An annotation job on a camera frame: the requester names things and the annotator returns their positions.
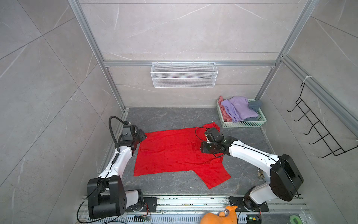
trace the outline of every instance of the wall tile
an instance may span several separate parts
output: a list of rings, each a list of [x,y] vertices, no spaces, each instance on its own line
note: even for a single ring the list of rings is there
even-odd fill
[[[153,85],[117,85],[127,107],[215,107],[222,95],[255,98],[261,85],[215,85],[213,88],[154,88]]]
[[[102,53],[105,60],[276,60],[275,53]]]
[[[87,182],[96,178],[111,142],[111,135],[99,120],[78,161],[76,162],[47,223],[75,223],[75,213],[82,197],[87,195]]]
[[[74,18],[67,0],[19,0],[42,34]]]
[[[312,16],[358,37],[356,0],[321,0]]]
[[[301,92],[301,83],[298,77],[286,66],[283,66],[275,75],[266,92],[292,130],[345,219],[348,223],[354,223],[356,221],[354,208],[358,206],[358,188],[356,187],[358,178],[355,175],[358,166],[355,150],[339,156],[331,155],[323,159],[317,158],[317,156],[322,157],[330,153],[330,150],[322,140],[314,145],[308,144],[318,140],[319,135],[315,130],[312,130],[309,135],[303,134],[309,131],[311,124],[306,118],[298,122],[293,121],[303,115],[298,108],[291,113],[287,112],[294,107],[294,102]],[[301,97],[344,149],[350,149],[357,145],[357,137],[308,87],[304,88]],[[336,144],[332,144],[333,139],[331,137],[326,137],[325,140],[330,143],[332,148],[338,148]]]
[[[289,55],[358,116],[358,38],[310,18]]]
[[[45,223],[99,117],[78,89],[0,187],[4,223]]]
[[[305,0],[79,0],[80,3],[186,3],[186,4],[202,4],[202,3],[305,3]]]
[[[44,37],[77,85],[81,85],[97,64],[97,60],[77,19],[68,21]]]
[[[118,85],[152,85],[151,67],[110,67],[111,75]],[[216,85],[262,84],[270,71],[269,66],[218,66]]]
[[[107,106],[105,107],[105,110],[103,111],[102,115],[101,115],[101,119],[102,121],[105,123],[105,125],[107,126],[107,128],[109,128],[108,126],[108,119],[110,118],[110,116],[117,116],[117,117],[121,117],[122,115],[122,110],[119,107],[117,100],[115,98],[115,96],[112,94],[110,100],[107,103]],[[116,119],[112,119],[112,129],[113,131],[116,129],[117,125],[118,125],[118,120]]]
[[[286,153],[295,161],[304,179],[299,193],[316,223],[335,224],[337,220],[339,223],[347,223],[275,105],[267,94],[261,100],[261,109],[267,119],[263,131],[277,155]]]
[[[111,97],[112,90],[98,64],[79,88],[97,113],[101,115]]]
[[[234,53],[279,52],[304,4],[81,6],[102,52]]]
[[[76,89],[43,37],[0,60],[0,183]]]
[[[17,1],[0,2],[0,58],[41,36]]]

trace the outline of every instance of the purple cloth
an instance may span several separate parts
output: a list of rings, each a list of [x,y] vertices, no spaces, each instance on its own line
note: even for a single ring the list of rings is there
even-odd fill
[[[242,120],[245,120],[246,118],[258,117],[258,114],[248,107],[246,97],[234,96],[229,99],[229,102],[235,107]]]
[[[236,123],[242,121],[240,115],[237,113],[235,107],[229,102],[229,100],[221,101],[221,105],[224,106],[226,113],[232,118],[232,122]]]

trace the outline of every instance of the white zip tie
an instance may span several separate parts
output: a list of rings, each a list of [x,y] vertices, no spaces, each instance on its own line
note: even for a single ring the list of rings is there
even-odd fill
[[[306,76],[305,79],[303,80],[303,82],[305,82],[308,77],[312,77],[312,78],[313,78],[313,76]]]

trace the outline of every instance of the green tape roll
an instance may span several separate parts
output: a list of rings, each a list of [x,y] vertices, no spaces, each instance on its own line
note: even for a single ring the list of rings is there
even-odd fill
[[[290,222],[291,224],[302,224],[302,220],[297,215],[291,215]]]

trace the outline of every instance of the light green plastic basket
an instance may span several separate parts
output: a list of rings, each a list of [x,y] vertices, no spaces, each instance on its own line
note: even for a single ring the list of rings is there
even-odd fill
[[[261,127],[263,123],[266,122],[266,117],[263,115],[261,109],[258,109],[258,121],[239,121],[234,122],[225,122],[223,115],[221,114],[220,106],[218,100],[216,101],[216,109],[218,109],[221,126],[223,128],[249,128],[249,127]]]

